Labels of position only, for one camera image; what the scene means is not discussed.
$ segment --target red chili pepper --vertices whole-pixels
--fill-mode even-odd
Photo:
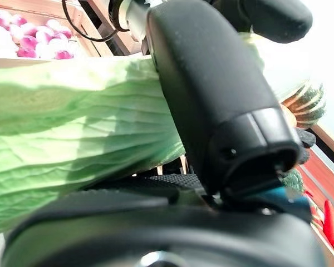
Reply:
[[[334,247],[334,208],[329,200],[326,200],[324,204],[323,232]]]
[[[313,197],[314,197],[313,193],[310,192],[310,191],[308,191],[308,190],[304,191],[304,193],[305,193],[307,196],[309,196],[310,198],[313,198]]]

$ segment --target black plastic housing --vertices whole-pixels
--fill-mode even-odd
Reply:
[[[280,185],[276,171],[297,162],[299,139],[228,21],[202,0],[167,1],[150,9],[146,36],[175,125],[207,192],[233,183],[234,194]]]
[[[111,266],[104,264],[159,250],[196,251],[194,267],[325,266],[312,229],[295,216],[170,206],[164,197],[110,190],[50,203],[6,245],[1,267]]]
[[[303,38],[313,24],[311,11],[300,0],[240,0],[253,31],[278,43]]]

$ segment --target blue part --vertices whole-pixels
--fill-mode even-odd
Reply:
[[[247,201],[262,201],[278,207],[285,213],[292,214],[307,223],[311,223],[312,214],[308,198],[300,196],[293,201],[287,197],[286,188],[278,187],[253,196],[247,197]]]

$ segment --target cabbage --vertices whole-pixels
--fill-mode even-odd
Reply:
[[[276,64],[265,40],[242,37],[279,100],[309,74]],[[0,232],[61,195],[183,153],[150,57],[0,70]]]

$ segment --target black cable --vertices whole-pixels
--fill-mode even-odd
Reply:
[[[62,7],[63,7],[63,11],[66,15],[66,18],[69,22],[69,24],[73,27],[73,29],[79,33],[81,36],[83,36],[84,38],[90,40],[90,41],[93,41],[93,42],[107,42],[109,40],[111,40],[113,38],[114,35],[117,34],[118,30],[114,30],[110,35],[104,37],[104,38],[100,38],[100,39],[97,39],[97,38],[93,38],[93,37],[90,37],[86,34],[84,34],[80,29],[78,29],[77,26],[75,26],[71,20],[71,17],[69,16],[69,13],[68,13],[68,9],[67,9],[67,3],[66,3],[66,0],[62,0]]]

